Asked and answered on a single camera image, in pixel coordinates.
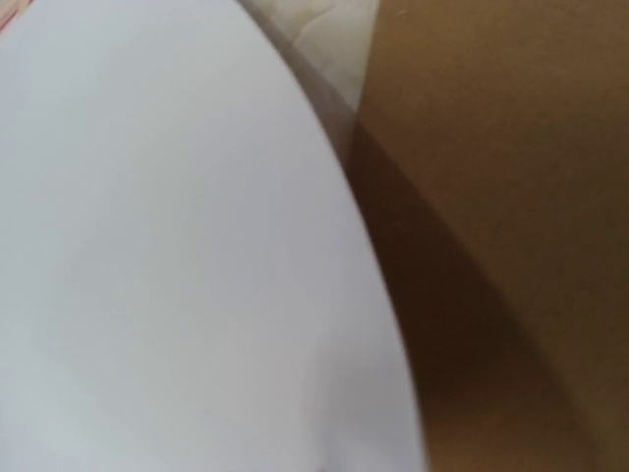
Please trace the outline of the landscape photo print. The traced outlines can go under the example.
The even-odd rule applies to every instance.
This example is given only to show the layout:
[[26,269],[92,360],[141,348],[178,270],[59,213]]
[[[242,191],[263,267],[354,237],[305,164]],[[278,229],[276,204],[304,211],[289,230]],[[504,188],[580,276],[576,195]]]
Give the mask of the landscape photo print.
[[1,467],[427,469],[348,182],[238,3],[3,31]]

